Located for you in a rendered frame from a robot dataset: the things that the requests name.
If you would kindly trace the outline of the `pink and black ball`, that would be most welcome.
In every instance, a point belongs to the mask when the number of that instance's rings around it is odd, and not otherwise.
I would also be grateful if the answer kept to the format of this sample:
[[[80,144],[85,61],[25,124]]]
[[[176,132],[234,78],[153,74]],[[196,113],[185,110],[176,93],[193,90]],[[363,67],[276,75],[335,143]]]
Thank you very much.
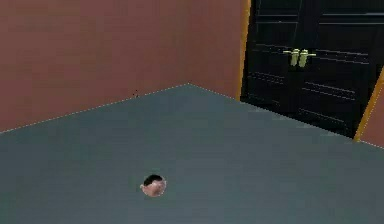
[[[149,197],[159,197],[166,189],[167,181],[160,175],[151,174],[140,185],[142,192]]]

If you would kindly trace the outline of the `black room door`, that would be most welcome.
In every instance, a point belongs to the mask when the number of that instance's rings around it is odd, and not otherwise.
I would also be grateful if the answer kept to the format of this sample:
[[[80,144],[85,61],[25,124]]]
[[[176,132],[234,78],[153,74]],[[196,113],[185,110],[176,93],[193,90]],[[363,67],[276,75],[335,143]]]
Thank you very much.
[[[242,101],[352,138],[383,68],[384,0],[251,0]]]

